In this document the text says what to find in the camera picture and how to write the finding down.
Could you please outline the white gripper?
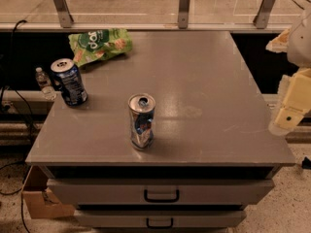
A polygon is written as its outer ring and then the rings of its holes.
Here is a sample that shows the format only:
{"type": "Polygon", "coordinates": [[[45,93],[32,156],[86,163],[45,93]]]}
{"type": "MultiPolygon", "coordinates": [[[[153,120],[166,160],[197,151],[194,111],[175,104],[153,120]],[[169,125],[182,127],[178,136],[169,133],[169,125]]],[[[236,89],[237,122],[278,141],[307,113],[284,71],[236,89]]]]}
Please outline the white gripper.
{"type": "Polygon", "coordinates": [[[271,114],[269,131],[276,136],[292,132],[311,111],[311,9],[306,9],[292,25],[265,47],[271,52],[287,52],[288,60],[299,68],[291,77],[283,75],[278,100],[271,114]]]}

